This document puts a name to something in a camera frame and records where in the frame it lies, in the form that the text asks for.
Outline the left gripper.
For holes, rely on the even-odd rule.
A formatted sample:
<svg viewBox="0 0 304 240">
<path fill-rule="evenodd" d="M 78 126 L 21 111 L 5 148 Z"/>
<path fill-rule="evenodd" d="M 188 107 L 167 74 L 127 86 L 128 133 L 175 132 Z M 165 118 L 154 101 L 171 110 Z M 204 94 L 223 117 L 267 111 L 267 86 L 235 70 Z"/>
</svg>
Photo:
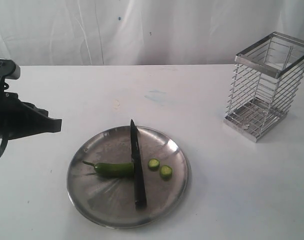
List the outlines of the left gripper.
<svg viewBox="0 0 304 240">
<path fill-rule="evenodd" d="M 30 102 L 20 101 L 9 93 L 0 103 L 0 138 L 7 133 L 10 140 L 43 133 L 58 133 L 62 119 L 50 118 L 49 112 Z"/>
</svg>

